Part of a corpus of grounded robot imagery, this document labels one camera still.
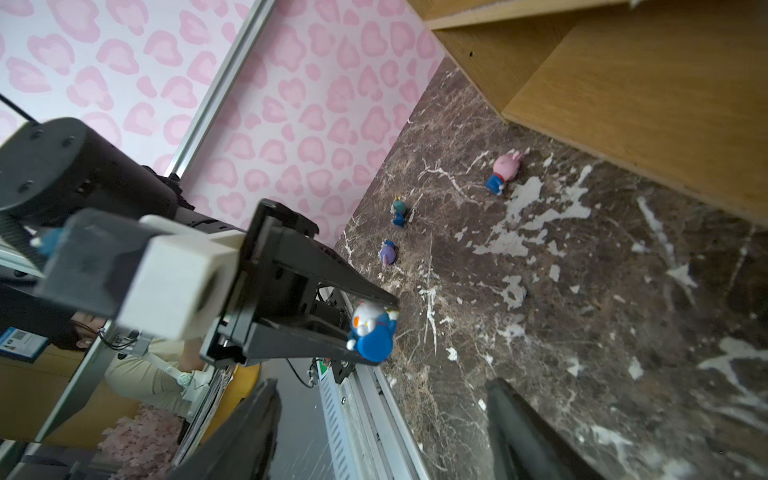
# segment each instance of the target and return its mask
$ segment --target person's hair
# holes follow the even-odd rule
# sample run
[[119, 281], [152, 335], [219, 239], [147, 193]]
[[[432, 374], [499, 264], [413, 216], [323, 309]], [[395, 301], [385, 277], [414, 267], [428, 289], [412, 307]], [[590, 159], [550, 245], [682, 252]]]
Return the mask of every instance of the person's hair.
[[87, 348], [80, 348], [78, 342], [80, 341], [80, 334], [74, 328], [74, 322], [71, 320], [67, 322], [64, 329], [51, 337], [51, 343], [62, 350], [73, 350], [75, 352], [85, 352]]

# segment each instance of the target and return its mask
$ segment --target cable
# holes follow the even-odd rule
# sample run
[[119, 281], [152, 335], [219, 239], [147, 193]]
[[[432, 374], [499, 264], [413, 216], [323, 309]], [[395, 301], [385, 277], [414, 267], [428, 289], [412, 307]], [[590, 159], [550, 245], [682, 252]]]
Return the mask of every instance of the cable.
[[79, 327], [81, 327], [83, 329], [86, 329], [87, 331], [89, 331], [89, 332], [93, 333], [94, 335], [98, 336], [101, 339], [101, 341], [104, 342], [104, 344], [106, 346], [108, 346], [109, 348], [113, 349], [115, 352], [119, 352], [121, 350], [125, 350], [129, 346], [131, 346], [134, 343], [136, 343], [137, 340], [138, 340], [138, 339], [132, 339], [130, 342], [121, 343], [119, 345], [116, 345], [116, 344], [110, 342], [109, 340], [107, 340], [107, 338], [104, 336], [104, 333], [101, 330], [94, 330], [90, 326], [87, 326], [84, 323], [80, 323], [77, 320], [70, 320], [70, 322], [72, 322], [75, 325], [77, 325], [77, 326], [79, 326]]
[[15, 104], [12, 101], [10, 101], [5, 95], [0, 94], [0, 101], [2, 101], [4, 104], [8, 105], [11, 108], [11, 110], [13, 110], [14, 112], [16, 112], [17, 114], [19, 114], [22, 117], [24, 117], [25, 120], [32, 122], [33, 125], [39, 125], [40, 124], [40, 122], [38, 122], [37, 120], [32, 118], [32, 116], [30, 114], [28, 114], [27, 112], [23, 111], [21, 107], [19, 107], [17, 104]]
[[299, 376], [299, 373], [296, 371], [296, 369], [293, 368], [293, 364], [290, 362], [290, 360], [286, 359], [286, 362], [288, 362], [290, 369], [293, 370], [293, 374], [296, 376], [299, 382], [301, 382], [302, 385], [304, 385], [308, 389], [314, 388], [314, 385], [309, 385], [301, 379], [301, 377]]

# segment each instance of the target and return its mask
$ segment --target person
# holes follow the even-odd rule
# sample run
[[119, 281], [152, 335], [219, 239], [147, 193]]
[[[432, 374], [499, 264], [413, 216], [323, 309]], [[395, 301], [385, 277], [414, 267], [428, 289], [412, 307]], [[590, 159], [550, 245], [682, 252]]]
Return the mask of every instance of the person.
[[[64, 330], [51, 338], [51, 343], [64, 350], [87, 351], [106, 322], [106, 319], [76, 312]], [[205, 367], [199, 355], [202, 345], [203, 339], [200, 338], [184, 341], [152, 339], [149, 351], [181, 372], [192, 372]], [[104, 380], [120, 396], [168, 410], [189, 420], [190, 402], [181, 398], [184, 389], [173, 377], [147, 360], [131, 355], [124, 359], [115, 356], [104, 374]]]

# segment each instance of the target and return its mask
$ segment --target beige sleeve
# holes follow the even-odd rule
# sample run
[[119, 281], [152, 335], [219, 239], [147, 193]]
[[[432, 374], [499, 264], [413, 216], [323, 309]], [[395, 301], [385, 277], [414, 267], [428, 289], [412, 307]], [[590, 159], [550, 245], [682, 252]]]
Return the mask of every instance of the beige sleeve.
[[[184, 349], [183, 342], [153, 340], [149, 351], [177, 366]], [[184, 389], [176, 380], [147, 360], [128, 356], [115, 359], [104, 374], [104, 380], [120, 396], [147, 403], [155, 408], [186, 416], [189, 402], [181, 398]]]

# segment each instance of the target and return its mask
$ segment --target doraemon figurine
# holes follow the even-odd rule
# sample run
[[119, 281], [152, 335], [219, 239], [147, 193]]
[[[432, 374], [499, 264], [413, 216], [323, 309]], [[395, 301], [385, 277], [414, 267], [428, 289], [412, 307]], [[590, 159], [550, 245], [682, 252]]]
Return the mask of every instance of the doraemon figurine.
[[385, 309], [373, 302], [361, 302], [353, 314], [346, 348], [357, 350], [372, 362], [383, 362], [392, 353], [399, 314], [398, 310]]
[[400, 200], [400, 197], [395, 197], [395, 201], [392, 202], [392, 206], [389, 208], [389, 212], [394, 215], [392, 218], [392, 225], [396, 227], [402, 227], [406, 224], [406, 213], [408, 213], [408, 207]]

